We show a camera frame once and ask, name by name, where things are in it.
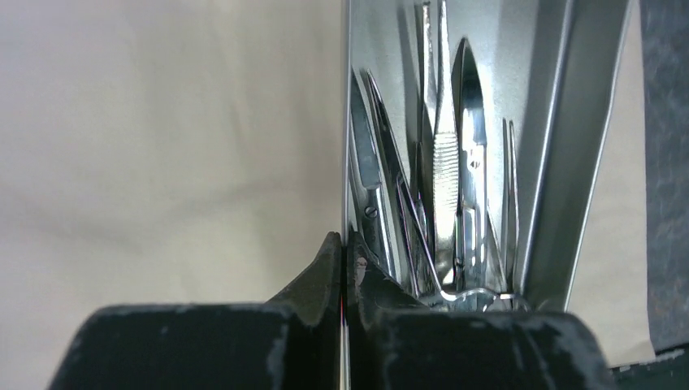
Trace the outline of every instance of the paper sheet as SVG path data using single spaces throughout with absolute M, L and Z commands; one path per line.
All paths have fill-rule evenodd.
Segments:
M 5 0 L 2 9 L 0 388 L 45 386 L 100 306 L 265 300 L 340 230 L 339 0 Z M 645 242 L 635 93 L 634 112 L 617 119 L 634 134 L 616 142 L 621 130 L 611 129 L 609 148 L 622 146 L 604 158 L 624 171 L 618 180 L 633 176 L 605 184 L 615 175 L 602 171 L 596 190 L 610 187 L 625 205 L 603 209 L 625 218 L 599 228 L 603 242 L 618 225 L 636 227 L 625 242 Z M 623 165 L 636 159 L 639 169 Z M 620 195 L 630 193 L 640 197 Z M 609 220 L 596 217 L 599 203 L 588 236 Z M 607 328 L 645 319 L 645 251 L 619 253 L 584 245 L 575 293 L 591 295 L 572 302 L 611 361 L 648 338 L 647 328 Z M 598 310 L 600 270 L 599 282 L 581 281 L 589 258 L 629 262 L 604 280 L 633 292 L 619 310 Z

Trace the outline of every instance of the white surface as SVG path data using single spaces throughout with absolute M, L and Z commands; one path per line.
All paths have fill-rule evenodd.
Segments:
M 0 388 L 47 384 L 100 306 L 264 300 L 340 229 L 339 0 L 0 4 Z M 645 243 L 643 195 L 615 202 L 644 192 L 642 123 L 611 128 L 631 178 L 600 174 L 572 301 L 611 360 L 648 338 L 619 327 L 645 321 L 645 250 L 605 279 L 643 305 L 577 309 L 607 299 L 580 280 L 618 256 L 587 249 L 619 230 L 596 213 Z

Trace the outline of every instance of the metal tray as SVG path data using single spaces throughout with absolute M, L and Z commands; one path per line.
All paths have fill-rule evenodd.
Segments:
M 420 3 L 349 4 L 349 61 L 356 72 L 367 68 L 376 76 L 401 149 L 418 122 Z M 468 37 L 479 67 L 493 172 L 489 203 L 496 205 L 502 202 L 501 123 L 515 124 L 520 238 L 514 284 L 539 310 L 567 307 L 629 11 L 628 0 L 448 0 L 450 44 L 456 50 Z M 408 154 L 400 152 L 408 170 Z M 500 207 L 489 212 L 500 223 Z

